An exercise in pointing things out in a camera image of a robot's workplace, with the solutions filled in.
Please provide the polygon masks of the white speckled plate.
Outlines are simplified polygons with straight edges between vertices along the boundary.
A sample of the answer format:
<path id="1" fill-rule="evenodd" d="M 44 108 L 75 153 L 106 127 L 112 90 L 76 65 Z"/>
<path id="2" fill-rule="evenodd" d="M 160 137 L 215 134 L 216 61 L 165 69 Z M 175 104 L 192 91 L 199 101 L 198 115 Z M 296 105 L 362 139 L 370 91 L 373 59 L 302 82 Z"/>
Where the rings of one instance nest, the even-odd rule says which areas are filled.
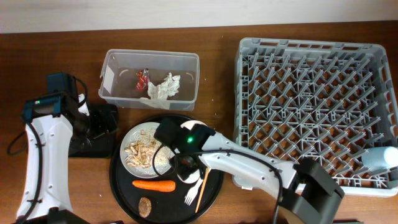
<path id="1" fill-rule="evenodd" d="M 172 170 L 169 160 L 174 156 L 173 151 L 154 137 L 158 126 L 156 122 L 138 124 L 122 140 L 122 165 L 135 177 L 151 179 Z"/>

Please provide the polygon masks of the red snack wrapper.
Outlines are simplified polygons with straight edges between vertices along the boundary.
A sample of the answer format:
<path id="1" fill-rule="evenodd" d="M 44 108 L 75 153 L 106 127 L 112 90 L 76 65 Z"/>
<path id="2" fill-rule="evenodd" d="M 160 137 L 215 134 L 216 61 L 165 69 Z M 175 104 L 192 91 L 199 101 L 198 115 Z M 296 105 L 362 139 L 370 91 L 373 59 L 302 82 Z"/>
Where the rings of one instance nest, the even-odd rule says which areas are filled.
<path id="1" fill-rule="evenodd" d="M 148 87 L 148 82 L 149 82 L 149 69 L 145 68 L 143 70 L 140 70 L 136 73 L 138 77 L 138 81 L 136 84 L 136 90 L 138 91 L 144 91 Z"/>

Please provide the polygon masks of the white napkin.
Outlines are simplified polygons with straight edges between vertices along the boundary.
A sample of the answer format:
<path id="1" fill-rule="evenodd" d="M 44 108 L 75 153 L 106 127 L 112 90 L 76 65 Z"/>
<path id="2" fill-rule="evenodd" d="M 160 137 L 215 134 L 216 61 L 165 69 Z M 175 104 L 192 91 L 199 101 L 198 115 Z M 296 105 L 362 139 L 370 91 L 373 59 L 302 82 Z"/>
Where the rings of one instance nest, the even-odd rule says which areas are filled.
<path id="1" fill-rule="evenodd" d="M 140 101 L 152 108 L 169 110 L 168 97 L 175 96 L 180 88 L 180 75 L 173 76 L 171 72 L 164 78 L 161 84 L 154 85 L 148 81 L 147 94 L 149 98 L 141 97 Z"/>

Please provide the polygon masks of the light blue cup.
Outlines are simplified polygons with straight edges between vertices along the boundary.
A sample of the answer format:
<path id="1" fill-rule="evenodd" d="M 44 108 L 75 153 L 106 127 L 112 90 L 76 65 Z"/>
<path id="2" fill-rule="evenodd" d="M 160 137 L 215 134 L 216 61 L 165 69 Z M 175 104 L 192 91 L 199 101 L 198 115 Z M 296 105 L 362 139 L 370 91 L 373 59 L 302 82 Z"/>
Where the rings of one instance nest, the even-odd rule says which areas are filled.
<path id="1" fill-rule="evenodd" d="M 361 156 L 363 166 L 374 172 L 381 169 L 397 167 L 398 152 L 396 147 L 384 146 L 367 149 L 367 153 Z"/>

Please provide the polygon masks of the white cup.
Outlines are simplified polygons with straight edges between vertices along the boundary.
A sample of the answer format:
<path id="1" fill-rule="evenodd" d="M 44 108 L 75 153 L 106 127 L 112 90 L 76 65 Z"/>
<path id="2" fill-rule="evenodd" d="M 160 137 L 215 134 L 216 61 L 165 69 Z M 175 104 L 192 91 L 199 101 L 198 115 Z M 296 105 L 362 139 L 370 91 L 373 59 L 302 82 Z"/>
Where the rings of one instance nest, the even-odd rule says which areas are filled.
<path id="1" fill-rule="evenodd" d="M 200 171 L 196 170 L 194 173 L 190 174 L 186 179 L 183 179 L 181 175 L 177 177 L 185 184 L 193 184 L 200 178 Z"/>

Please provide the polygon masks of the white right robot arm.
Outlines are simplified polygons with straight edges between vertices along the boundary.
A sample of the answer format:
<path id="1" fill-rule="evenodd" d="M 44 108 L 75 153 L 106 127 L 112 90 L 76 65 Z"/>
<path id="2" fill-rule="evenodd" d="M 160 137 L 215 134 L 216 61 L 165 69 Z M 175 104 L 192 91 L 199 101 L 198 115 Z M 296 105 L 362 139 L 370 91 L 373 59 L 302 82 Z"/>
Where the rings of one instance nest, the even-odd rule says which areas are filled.
<path id="1" fill-rule="evenodd" d="M 333 223 L 345 193 L 311 158 L 298 164 L 242 147 L 201 121 L 163 119 L 154 137 L 177 150 L 175 165 L 220 170 L 248 181 L 276 199 L 274 216 L 288 223 Z"/>

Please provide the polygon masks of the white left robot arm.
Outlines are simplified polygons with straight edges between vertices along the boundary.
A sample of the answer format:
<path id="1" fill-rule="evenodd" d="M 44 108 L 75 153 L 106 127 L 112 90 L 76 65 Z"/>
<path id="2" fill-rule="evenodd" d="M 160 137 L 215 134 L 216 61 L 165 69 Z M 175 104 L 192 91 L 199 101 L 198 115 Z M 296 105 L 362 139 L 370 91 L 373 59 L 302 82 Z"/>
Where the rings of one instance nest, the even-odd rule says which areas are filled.
<path id="1" fill-rule="evenodd" d="M 68 189 L 71 157 L 107 158 L 118 131 L 114 105 L 91 105 L 78 92 L 80 79 L 47 75 L 45 95 L 26 101 L 21 114 L 27 136 L 27 173 L 16 223 L 84 223 Z"/>

